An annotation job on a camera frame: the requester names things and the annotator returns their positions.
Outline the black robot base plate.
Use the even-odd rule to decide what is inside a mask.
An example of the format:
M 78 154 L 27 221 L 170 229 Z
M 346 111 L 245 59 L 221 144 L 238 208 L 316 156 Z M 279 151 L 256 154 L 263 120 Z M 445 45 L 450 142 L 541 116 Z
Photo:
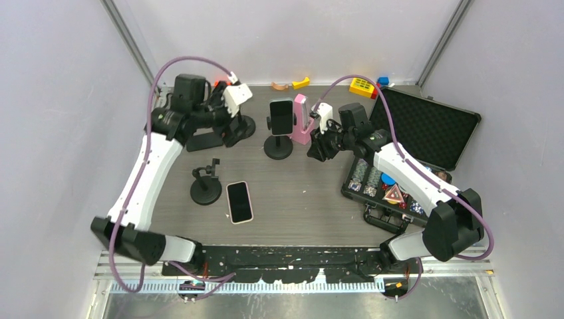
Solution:
M 415 279 L 423 273 L 419 260 L 396 261 L 374 247 L 198 245 L 186 261 L 160 260 L 164 276 L 249 284 L 312 283 L 321 275 L 329 284 L 368 283 L 382 274 Z

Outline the smartphone with cream case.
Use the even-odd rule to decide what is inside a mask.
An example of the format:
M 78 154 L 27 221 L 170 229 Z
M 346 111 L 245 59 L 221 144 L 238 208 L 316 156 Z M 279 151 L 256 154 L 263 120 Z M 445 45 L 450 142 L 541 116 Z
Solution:
M 230 183 L 226 186 L 227 202 L 231 223 L 234 225 L 253 220 L 253 208 L 246 181 Z

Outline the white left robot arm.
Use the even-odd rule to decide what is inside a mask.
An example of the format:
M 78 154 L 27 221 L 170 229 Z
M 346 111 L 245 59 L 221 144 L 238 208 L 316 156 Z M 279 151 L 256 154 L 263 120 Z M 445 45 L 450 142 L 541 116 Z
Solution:
M 149 230 L 154 207 L 170 169 L 198 130 L 214 129 L 227 147 L 244 139 L 247 124 L 240 107 L 252 96 L 234 74 L 214 88 L 203 76 L 176 77 L 170 107 L 149 113 L 140 153 L 122 193 L 107 216 L 94 218 L 90 225 L 110 253 L 143 265 L 174 261 L 188 275 L 203 269 L 201 243 Z

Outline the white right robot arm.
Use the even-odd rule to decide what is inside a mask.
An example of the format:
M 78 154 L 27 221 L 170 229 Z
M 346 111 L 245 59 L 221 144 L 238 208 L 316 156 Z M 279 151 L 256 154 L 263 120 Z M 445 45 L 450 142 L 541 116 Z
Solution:
M 310 133 L 308 157 L 327 161 L 339 151 L 354 155 L 390 176 L 427 213 L 425 228 L 416 233 L 397 235 L 380 246 L 380 265 L 387 272 L 398 272 L 406 260 L 434 257 L 446 262 L 461 257 L 484 237 L 494 243 L 490 228 L 482 217 L 480 196 L 473 190 L 459 190 L 440 179 L 414 159 L 397 141 L 394 130 L 376 130 L 359 103 L 339 108 L 341 121 L 328 119 Z

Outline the smartphone with clear case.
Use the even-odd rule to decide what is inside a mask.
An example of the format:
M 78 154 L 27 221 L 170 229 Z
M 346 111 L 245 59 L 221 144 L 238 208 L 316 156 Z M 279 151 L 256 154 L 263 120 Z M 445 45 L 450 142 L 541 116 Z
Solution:
M 269 129 L 273 136 L 286 136 L 293 132 L 294 113 L 291 98 L 270 101 L 269 111 Z

